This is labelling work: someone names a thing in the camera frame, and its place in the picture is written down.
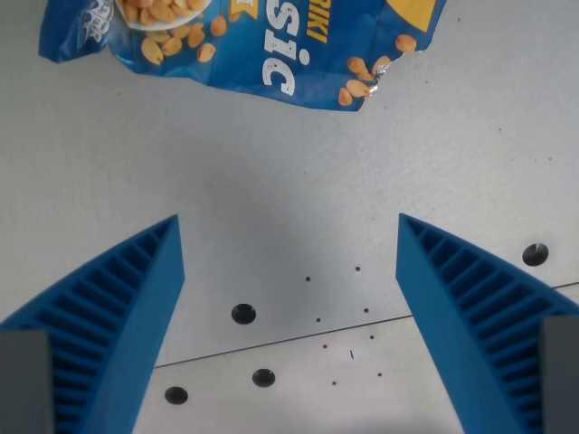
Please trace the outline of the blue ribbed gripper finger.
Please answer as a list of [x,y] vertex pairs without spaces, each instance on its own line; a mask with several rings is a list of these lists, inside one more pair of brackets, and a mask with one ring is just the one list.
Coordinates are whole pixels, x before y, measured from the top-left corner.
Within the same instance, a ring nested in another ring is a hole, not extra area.
[[539,330],[578,305],[503,259],[402,213],[395,277],[466,433],[542,433]]
[[2,321],[51,347],[57,433],[129,433],[185,283],[172,215],[88,261]]

